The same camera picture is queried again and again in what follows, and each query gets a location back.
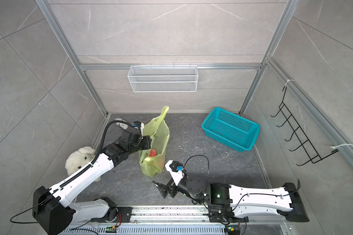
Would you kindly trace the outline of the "red peach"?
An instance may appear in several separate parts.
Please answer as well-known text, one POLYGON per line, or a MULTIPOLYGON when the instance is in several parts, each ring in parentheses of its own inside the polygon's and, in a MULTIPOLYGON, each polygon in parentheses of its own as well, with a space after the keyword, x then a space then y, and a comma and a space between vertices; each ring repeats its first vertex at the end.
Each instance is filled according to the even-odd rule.
POLYGON ((155 157, 157 155, 156 151, 154 149, 150 150, 149 157, 155 157))

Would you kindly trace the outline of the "yellow-green plastic bag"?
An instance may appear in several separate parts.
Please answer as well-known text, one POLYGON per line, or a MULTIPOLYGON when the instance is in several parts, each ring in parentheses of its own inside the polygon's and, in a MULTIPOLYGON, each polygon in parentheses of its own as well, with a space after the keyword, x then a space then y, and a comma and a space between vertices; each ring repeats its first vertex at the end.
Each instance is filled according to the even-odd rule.
POLYGON ((139 163, 141 171, 148 177, 154 177, 164 169, 166 160, 166 148, 170 138, 170 129, 165 122, 169 106, 162 108, 161 114, 145 124, 143 134, 149 135, 152 139, 151 149, 157 153, 155 157, 149 157, 151 149, 140 151, 139 163))

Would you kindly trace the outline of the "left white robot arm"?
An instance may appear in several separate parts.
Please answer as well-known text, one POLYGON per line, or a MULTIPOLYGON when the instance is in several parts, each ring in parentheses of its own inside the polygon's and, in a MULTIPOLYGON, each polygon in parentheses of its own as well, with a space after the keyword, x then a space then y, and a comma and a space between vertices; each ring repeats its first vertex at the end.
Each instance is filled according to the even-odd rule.
POLYGON ((117 219, 117 205, 108 197, 74 203, 73 200, 90 184, 111 171, 129 155, 151 149, 152 139, 129 127, 115 142, 100 150, 95 158, 65 180, 33 193, 32 216, 49 235, 58 235, 70 224, 85 220, 117 219))

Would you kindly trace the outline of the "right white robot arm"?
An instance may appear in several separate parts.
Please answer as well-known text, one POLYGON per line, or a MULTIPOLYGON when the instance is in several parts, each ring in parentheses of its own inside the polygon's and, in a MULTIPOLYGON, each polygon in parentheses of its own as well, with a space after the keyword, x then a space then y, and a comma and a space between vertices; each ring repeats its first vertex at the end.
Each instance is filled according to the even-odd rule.
POLYGON ((224 225, 245 221, 257 215, 283 216, 289 222, 309 222, 299 195, 300 185, 285 183, 280 188, 254 189, 223 183, 210 183, 198 175, 184 176, 175 183, 153 181, 161 196, 174 198, 181 193, 193 204, 208 210, 211 222, 224 225))

